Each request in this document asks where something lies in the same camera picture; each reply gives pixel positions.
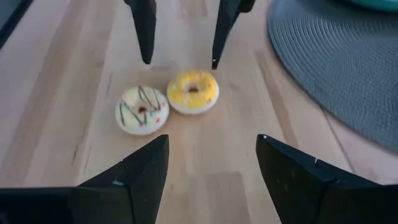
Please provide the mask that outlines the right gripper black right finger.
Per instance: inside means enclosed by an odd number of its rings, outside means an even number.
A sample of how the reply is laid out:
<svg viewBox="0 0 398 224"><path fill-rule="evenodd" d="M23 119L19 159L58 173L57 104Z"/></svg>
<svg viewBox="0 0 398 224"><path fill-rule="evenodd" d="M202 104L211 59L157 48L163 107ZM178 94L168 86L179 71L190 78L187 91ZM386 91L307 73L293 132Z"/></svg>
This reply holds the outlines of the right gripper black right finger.
<svg viewBox="0 0 398 224"><path fill-rule="evenodd" d="M397 223L397 186L335 167L265 134L262 178L282 223Z"/></svg>

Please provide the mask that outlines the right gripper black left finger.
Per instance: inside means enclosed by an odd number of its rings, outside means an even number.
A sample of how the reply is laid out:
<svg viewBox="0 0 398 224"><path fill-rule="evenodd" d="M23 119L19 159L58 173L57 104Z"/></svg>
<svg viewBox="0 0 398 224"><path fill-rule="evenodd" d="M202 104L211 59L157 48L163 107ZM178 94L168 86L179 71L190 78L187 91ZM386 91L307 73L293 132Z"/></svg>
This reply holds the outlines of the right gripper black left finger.
<svg viewBox="0 0 398 224"><path fill-rule="evenodd" d="M155 223L168 164L163 134L75 187L1 189L1 223Z"/></svg>

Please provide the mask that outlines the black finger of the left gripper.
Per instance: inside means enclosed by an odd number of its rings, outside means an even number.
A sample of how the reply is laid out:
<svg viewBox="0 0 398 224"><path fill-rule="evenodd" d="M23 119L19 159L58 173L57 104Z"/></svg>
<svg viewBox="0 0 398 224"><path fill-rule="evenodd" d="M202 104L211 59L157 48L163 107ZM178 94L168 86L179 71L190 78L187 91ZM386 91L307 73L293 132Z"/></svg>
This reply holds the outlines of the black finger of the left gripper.
<svg viewBox="0 0 398 224"><path fill-rule="evenodd" d="M130 7L141 57L150 64L154 51L157 5L155 0L124 0Z"/></svg>
<svg viewBox="0 0 398 224"><path fill-rule="evenodd" d="M221 0L212 47L212 69L217 69L231 29L240 13L240 0Z"/></svg>

